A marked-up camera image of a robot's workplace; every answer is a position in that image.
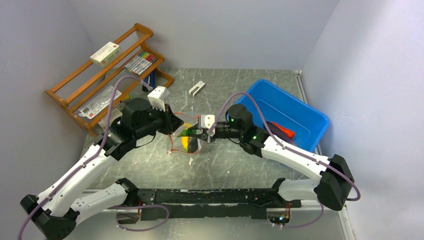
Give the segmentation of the green chili pepper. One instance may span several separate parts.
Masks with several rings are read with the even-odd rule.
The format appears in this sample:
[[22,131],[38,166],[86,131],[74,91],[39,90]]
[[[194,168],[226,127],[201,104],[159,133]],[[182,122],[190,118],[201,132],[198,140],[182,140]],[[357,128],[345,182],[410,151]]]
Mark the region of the green chili pepper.
[[184,129],[181,133],[177,135],[178,138],[181,137],[190,137],[192,134],[197,134],[197,129]]

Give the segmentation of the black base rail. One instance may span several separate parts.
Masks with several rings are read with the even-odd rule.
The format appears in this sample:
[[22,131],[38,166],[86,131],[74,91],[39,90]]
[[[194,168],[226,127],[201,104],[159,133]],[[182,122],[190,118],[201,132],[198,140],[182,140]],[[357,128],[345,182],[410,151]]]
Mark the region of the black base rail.
[[126,197],[122,207],[146,206],[142,221],[169,217],[237,218],[266,220],[270,209],[300,208],[300,200],[284,200],[272,188],[149,189],[140,188]]

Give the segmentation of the pack of colour markers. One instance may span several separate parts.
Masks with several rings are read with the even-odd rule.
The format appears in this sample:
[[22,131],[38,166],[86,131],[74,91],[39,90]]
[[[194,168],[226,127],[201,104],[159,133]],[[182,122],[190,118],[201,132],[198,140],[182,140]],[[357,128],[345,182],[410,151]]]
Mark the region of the pack of colour markers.
[[138,55],[134,56],[130,62],[124,66],[124,69],[139,76],[153,65],[157,59],[158,58],[153,54],[147,51],[142,51]]

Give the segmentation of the green staple box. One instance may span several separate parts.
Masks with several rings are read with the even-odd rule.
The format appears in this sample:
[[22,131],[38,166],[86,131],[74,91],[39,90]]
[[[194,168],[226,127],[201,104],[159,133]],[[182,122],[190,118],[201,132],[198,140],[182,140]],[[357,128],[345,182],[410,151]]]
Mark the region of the green staple box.
[[[111,125],[111,123],[115,120],[115,119],[117,119],[118,117],[121,117],[122,116],[122,112],[120,111],[120,110],[118,110],[118,109],[113,109],[112,111],[111,111],[111,114],[110,114],[110,118],[109,118],[109,125]],[[107,120],[108,120],[108,117],[107,116],[105,116],[105,117],[103,117],[97,124],[103,129],[103,130],[105,130],[106,129],[106,123],[107,123]]]

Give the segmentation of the white staple box on top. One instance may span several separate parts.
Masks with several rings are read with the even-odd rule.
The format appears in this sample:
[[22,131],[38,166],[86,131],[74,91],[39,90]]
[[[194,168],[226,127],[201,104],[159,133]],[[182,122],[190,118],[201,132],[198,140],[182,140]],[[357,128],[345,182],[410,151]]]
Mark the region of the white staple box on top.
[[93,55],[90,56],[90,60],[100,66],[107,66],[112,60],[115,59],[121,52],[121,46],[109,41],[103,47],[101,47],[98,51],[96,51]]

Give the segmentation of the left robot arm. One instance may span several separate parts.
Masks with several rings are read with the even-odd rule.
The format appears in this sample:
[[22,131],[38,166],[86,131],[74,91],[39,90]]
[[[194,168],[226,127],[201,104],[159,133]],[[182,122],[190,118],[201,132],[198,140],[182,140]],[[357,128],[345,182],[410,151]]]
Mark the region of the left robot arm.
[[166,104],[156,109],[144,98],[130,100],[122,115],[100,134],[86,154],[56,183],[38,195],[26,195],[20,202],[48,240],[65,239],[77,225],[101,211],[141,205],[138,188],[127,178],[82,197],[82,192],[109,165],[137,148],[137,142],[156,133],[170,135],[183,125]]

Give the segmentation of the white plastic clip block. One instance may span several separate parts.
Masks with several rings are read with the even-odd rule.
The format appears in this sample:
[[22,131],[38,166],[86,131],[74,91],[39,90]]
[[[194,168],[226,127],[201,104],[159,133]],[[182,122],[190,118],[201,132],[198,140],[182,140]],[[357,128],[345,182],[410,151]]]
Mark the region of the white plastic clip block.
[[205,87],[206,83],[200,80],[188,91],[188,93],[192,97],[196,97]]

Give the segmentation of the red chili pepper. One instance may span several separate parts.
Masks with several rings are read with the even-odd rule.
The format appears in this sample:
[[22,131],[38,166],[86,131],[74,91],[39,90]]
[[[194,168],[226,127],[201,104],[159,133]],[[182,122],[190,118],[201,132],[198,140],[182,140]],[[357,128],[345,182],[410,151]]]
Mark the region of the red chili pepper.
[[276,126],[277,128],[279,128],[285,135],[287,135],[289,139],[293,140],[294,137],[296,136],[296,133],[293,130],[285,128],[276,122],[272,122],[272,124]]

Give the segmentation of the blue plastic bin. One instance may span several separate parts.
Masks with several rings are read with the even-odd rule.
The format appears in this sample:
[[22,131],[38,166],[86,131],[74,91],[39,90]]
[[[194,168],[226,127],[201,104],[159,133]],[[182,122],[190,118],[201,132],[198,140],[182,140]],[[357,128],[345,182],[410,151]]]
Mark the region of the blue plastic bin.
[[294,132],[298,148],[314,152],[330,120],[322,112],[299,100],[266,79],[259,79],[245,91],[258,105],[264,119]]

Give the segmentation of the clear packaged ruler set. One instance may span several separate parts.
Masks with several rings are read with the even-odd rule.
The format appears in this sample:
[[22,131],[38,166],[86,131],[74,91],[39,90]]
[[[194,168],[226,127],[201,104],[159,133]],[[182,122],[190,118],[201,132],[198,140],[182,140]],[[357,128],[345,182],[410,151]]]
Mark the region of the clear packaged ruler set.
[[92,119],[99,114],[104,108],[107,108],[110,104],[111,96],[114,91],[112,85],[105,88],[101,93],[93,97],[91,100],[86,102],[82,107],[78,109],[79,116],[83,118]]

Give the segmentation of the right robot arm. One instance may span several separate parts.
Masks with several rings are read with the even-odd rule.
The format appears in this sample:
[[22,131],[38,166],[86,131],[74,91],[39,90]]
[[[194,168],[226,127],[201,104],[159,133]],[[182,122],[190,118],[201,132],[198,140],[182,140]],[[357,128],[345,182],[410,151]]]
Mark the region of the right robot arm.
[[259,127],[253,115],[242,104],[234,104],[227,111],[227,120],[214,123],[214,115],[201,115],[188,128],[189,137],[205,142],[216,139],[237,139],[248,154],[284,164],[305,175],[301,180],[278,180],[270,193],[270,202],[282,207],[288,201],[316,200],[325,207],[340,211],[355,182],[347,161],[340,155],[333,157],[315,154],[282,139],[276,127]]

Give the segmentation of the yellow banana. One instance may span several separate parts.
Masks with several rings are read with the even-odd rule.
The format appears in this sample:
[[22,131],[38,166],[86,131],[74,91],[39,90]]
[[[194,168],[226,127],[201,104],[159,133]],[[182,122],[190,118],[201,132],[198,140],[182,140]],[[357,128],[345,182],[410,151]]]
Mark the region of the yellow banana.
[[[188,129],[192,125],[190,123],[184,123],[183,127],[184,129]],[[185,152],[188,152],[188,145],[189,145],[189,137],[188,136],[182,136],[181,137],[181,144]]]

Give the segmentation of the purple eggplant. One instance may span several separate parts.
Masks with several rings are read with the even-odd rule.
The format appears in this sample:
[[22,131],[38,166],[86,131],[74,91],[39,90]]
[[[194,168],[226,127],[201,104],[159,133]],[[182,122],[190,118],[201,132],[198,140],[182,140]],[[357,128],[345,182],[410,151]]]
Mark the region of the purple eggplant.
[[274,134],[275,136],[277,136],[278,138],[286,141],[286,142],[290,142],[293,140],[293,137],[291,135],[289,135],[289,133],[286,131],[285,128],[283,128],[282,126],[275,124],[274,122],[270,122],[267,121],[264,124],[264,127],[267,126],[269,128],[269,130],[271,131],[272,134]]

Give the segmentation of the grey fish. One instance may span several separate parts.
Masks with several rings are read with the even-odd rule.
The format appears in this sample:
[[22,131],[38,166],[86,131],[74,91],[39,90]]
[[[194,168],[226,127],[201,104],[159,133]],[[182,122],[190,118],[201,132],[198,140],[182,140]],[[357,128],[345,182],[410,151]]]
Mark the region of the grey fish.
[[193,154],[201,148],[200,140],[195,137],[189,137],[187,142],[187,152]]

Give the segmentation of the clear zip top bag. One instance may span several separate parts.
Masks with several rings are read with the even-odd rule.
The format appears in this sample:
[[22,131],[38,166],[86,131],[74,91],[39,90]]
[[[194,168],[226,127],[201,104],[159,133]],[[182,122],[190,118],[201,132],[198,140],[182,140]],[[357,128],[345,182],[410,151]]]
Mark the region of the clear zip top bag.
[[200,114],[194,112],[175,112],[178,118],[183,120],[181,125],[172,134],[168,135],[167,154],[197,154],[204,146],[204,142],[189,136],[188,129],[198,123]]

